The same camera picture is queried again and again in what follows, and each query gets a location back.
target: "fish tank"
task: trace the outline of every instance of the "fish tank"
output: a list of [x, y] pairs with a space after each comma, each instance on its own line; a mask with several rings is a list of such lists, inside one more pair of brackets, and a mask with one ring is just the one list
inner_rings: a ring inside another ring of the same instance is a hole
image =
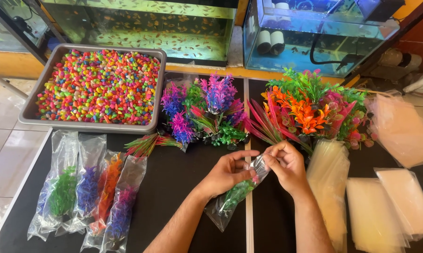
[[238, 1], [41, 0], [73, 43], [162, 49], [225, 67]]
[[[0, 0], [0, 8], [37, 47], [43, 43], [48, 26], [27, 3], [21, 0]], [[23, 44], [0, 23], [0, 50], [28, 52]]]
[[364, 21], [354, 0], [251, 0], [244, 62], [248, 69], [320, 69], [344, 78], [399, 28], [393, 19]]

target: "hand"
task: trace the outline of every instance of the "hand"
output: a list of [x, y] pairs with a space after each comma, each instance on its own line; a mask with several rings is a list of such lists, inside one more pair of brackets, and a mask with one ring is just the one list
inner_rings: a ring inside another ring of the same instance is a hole
[[282, 141], [267, 148], [264, 154], [263, 160], [275, 172], [280, 185], [293, 198], [311, 193], [305, 173], [304, 157], [293, 145]]
[[257, 150], [240, 150], [221, 157], [208, 175], [197, 185], [196, 190], [208, 200], [222, 194], [237, 183], [251, 179], [256, 175], [253, 169], [242, 170], [246, 163], [240, 160], [247, 156], [257, 156]]

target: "artificial aquarium plant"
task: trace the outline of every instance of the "artificial aquarium plant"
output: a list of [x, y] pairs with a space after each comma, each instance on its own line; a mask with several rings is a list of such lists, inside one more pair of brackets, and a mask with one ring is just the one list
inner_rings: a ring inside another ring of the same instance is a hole
[[265, 108], [252, 101], [250, 109], [257, 122], [246, 120], [246, 129], [270, 144], [290, 138], [309, 154], [321, 138], [344, 141], [353, 149], [361, 143], [372, 146], [372, 139], [358, 130], [368, 119], [363, 102], [366, 92], [323, 83], [319, 72], [285, 68], [287, 79], [267, 83], [262, 94]]
[[182, 145], [204, 141], [214, 146], [228, 145], [236, 150], [237, 143], [248, 141], [242, 121], [246, 118], [244, 105], [234, 96], [233, 78], [211, 74], [209, 80], [198, 78], [188, 85], [164, 90], [161, 98], [168, 117], [165, 130]]

